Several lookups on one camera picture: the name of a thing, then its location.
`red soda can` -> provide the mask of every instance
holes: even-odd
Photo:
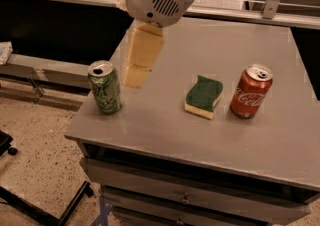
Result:
[[[231,111],[241,118],[254,117],[272,85],[272,77],[272,71],[264,65],[248,66],[241,74],[230,104]]]

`drawer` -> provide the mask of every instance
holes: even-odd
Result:
[[[135,211],[131,211],[128,209],[123,209],[120,207],[113,207],[112,213],[114,217],[121,221],[128,222],[134,226],[177,226],[177,225],[183,225],[183,226],[191,226],[188,224],[182,224],[179,222],[169,221],[163,218],[159,218],[156,216],[151,216],[143,213],[138,213]]]
[[[231,216],[208,209],[180,205],[164,199],[153,198],[134,192],[103,186],[100,194],[113,207],[134,210],[143,214],[153,215],[174,221],[177,224],[195,226],[258,226],[265,222]]]
[[[260,194],[209,185],[129,165],[82,158],[93,182],[208,208],[258,221],[287,225],[310,213],[307,205]]]

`drawer handle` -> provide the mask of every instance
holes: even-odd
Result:
[[[184,225],[184,222],[183,222],[182,219],[181,219],[181,215],[179,216],[179,220],[176,221],[176,224],[177,224],[177,225]]]
[[[190,200],[188,199],[188,194],[184,194],[184,197],[182,199],[180,199],[180,202],[182,204],[189,205],[190,204]]]

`green soda can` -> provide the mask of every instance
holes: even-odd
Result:
[[[98,108],[112,114],[121,108],[118,72],[109,61],[96,61],[89,66],[88,79]]]

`speaker grille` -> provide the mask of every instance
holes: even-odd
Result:
[[[179,12],[179,5],[173,0],[153,0],[153,8],[160,14],[172,16]]]

